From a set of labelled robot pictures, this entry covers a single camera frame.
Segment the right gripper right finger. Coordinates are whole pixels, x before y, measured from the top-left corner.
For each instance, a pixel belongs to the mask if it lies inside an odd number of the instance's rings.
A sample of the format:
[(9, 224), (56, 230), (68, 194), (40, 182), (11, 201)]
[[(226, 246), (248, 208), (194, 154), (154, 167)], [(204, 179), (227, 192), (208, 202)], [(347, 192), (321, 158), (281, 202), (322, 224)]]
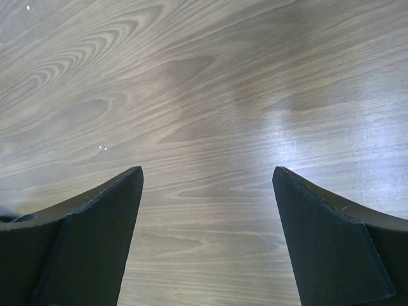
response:
[(273, 189), (302, 305), (406, 305), (407, 221), (278, 166)]

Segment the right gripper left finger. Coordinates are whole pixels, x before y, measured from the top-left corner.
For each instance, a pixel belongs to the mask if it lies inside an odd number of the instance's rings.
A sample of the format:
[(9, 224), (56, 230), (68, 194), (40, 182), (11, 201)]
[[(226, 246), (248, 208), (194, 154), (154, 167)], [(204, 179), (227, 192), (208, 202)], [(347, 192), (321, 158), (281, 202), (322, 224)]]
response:
[(116, 305), (143, 190), (132, 167), (54, 206), (1, 211), (2, 305)]

